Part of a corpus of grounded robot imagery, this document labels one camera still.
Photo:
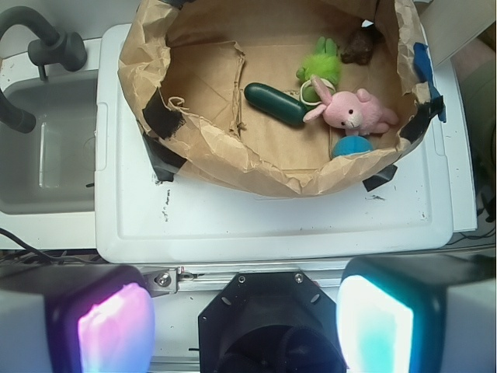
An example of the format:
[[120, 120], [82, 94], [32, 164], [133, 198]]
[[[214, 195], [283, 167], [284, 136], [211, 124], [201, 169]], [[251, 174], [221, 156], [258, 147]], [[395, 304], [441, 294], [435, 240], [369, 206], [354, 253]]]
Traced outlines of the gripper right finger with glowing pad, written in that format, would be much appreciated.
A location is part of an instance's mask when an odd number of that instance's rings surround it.
[[336, 326], [352, 372], [494, 372], [495, 256], [355, 257]]

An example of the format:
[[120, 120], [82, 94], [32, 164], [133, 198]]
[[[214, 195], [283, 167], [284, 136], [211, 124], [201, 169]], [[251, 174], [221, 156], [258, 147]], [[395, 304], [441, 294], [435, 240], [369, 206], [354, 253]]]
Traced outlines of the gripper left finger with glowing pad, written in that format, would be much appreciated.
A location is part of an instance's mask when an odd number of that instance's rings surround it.
[[3, 372], [146, 372], [155, 311], [128, 265], [1, 267]]

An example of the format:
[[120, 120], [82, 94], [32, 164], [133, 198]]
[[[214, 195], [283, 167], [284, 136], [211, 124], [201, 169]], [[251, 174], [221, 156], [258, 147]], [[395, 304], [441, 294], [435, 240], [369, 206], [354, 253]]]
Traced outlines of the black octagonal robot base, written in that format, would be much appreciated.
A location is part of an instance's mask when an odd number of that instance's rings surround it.
[[202, 372], [345, 372], [336, 303], [301, 272], [236, 274], [198, 316]]

